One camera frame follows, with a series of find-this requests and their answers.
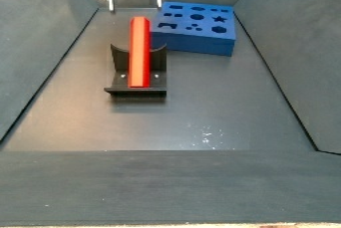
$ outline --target blue foam block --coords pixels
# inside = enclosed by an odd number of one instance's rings
[[[152,48],[231,56],[232,7],[166,2],[152,22]]]

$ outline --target metal bracket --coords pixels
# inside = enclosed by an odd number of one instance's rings
[[[104,91],[117,97],[160,97],[167,95],[167,46],[151,50],[151,86],[128,87],[129,52],[111,45],[115,64],[112,86]]]

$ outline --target hole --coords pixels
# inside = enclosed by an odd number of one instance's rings
[[[195,11],[203,11],[203,10],[204,10],[204,9],[200,8],[200,7],[192,7],[191,9],[195,10]]]
[[[194,14],[190,16],[190,18],[194,20],[202,20],[204,17],[202,15]]]
[[[178,5],[170,5],[170,8],[171,8],[171,9],[182,9],[183,7],[182,7],[182,6],[178,6]]]
[[[211,27],[211,31],[214,33],[224,33],[227,30],[226,30],[226,28],[223,28],[220,26],[214,26],[214,27]]]
[[[220,16],[212,17],[212,19],[214,19],[214,22],[222,22],[222,23],[224,23],[224,20],[227,20],[226,18],[223,18]]]
[[[175,29],[176,24],[159,23],[158,27],[159,27],[159,28],[162,28],[162,27],[171,27],[172,29]]]

